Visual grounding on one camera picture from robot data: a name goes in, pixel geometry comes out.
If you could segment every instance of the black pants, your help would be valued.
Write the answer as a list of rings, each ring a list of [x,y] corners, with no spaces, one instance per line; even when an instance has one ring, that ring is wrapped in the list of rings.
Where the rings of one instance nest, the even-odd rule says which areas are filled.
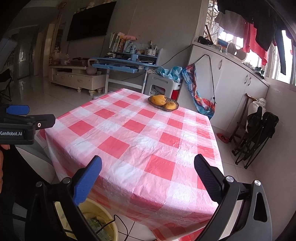
[[[4,150],[3,161],[3,187],[0,193],[0,240],[17,240],[14,233],[12,208],[14,203],[25,209],[31,205],[35,184],[42,181],[31,166],[23,159],[15,146],[10,150]]]

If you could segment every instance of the fruit basket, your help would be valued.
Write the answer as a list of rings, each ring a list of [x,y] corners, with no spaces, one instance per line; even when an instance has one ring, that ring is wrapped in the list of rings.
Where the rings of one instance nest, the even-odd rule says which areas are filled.
[[[175,101],[175,100],[173,100],[173,99],[165,98],[165,101],[166,101],[166,102],[174,102],[174,103],[176,104],[176,108],[175,108],[175,109],[173,109],[173,110],[169,110],[169,109],[164,108],[163,106],[159,106],[159,105],[155,105],[155,104],[153,104],[153,103],[151,102],[151,97],[152,97],[152,96],[150,96],[150,97],[148,98],[148,102],[149,102],[153,107],[155,107],[155,108],[157,108],[157,109],[164,110],[164,111],[168,111],[168,112],[172,112],[172,111],[177,110],[177,109],[179,108],[179,104],[178,104],[178,102]]]

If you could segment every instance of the red and white tablecloth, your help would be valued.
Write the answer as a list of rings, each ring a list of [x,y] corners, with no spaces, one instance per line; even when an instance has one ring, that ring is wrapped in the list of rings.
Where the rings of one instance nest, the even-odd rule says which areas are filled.
[[[165,112],[147,98],[127,89],[109,93],[60,116],[41,135],[60,180],[100,156],[89,198],[146,225],[158,240],[173,240],[204,227],[218,206],[194,157],[201,153],[223,172],[222,162],[206,116],[181,107]]]

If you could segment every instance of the human hand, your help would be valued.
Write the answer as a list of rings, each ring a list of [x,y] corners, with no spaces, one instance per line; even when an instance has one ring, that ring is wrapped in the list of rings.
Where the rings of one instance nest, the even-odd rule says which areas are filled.
[[[5,150],[9,150],[10,149],[10,146],[9,145],[0,145],[0,146],[3,149],[5,149]],[[3,180],[2,180],[2,177],[3,177],[2,166],[3,166],[3,153],[0,150],[0,193],[2,191],[2,184],[3,184]]]

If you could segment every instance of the screw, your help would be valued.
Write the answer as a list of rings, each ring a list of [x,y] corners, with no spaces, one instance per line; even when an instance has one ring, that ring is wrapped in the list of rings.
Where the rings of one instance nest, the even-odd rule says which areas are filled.
[[[261,186],[261,182],[260,182],[259,180],[255,180],[254,183],[255,183],[255,185],[257,185],[257,186]]]
[[[65,177],[64,179],[63,179],[63,183],[64,184],[68,184],[68,183],[70,183],[71,182],[71,178],[69,178],[69,177]]]
[[[37,183],[36,183],[36,187],[39,188],[39,187],[41,187],[41,186],[42,186],[42,182],[37,182]]]
[[[232,176],[227,176],[226,181],[229,182],[229,183],[233,183],[234,178]]]

